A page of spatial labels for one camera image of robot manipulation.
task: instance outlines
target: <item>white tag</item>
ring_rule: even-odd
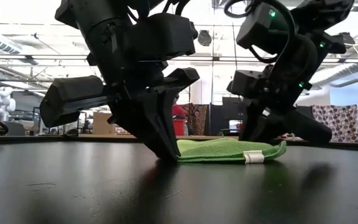
[[[262,150],[244,151],[244,159],[247,163],[263,163],[265,156],[262,154]]]

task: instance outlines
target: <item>microfiber towel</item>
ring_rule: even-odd
[[[178,140],[181,153],[179,162],[222,162],[244,161],[262,163],[283,155],[287,144],[282,141],[277,146],[260,142],[238,141],[221,138],[209,141]]]

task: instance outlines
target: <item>red trash can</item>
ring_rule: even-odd
[[[173,120],[173,128],[175,130],[176,136],[185,135],[185,121],[184,119],[175,119]]]

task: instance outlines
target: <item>black table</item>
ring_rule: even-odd
[[[358,151],[173,166],[136,143],[0,145],[0,223],[358,224]]]

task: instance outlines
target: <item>cardboard box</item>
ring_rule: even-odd
[[[115,127],[109,124],[111,113],[93,113],[93,134],[115,134]]]

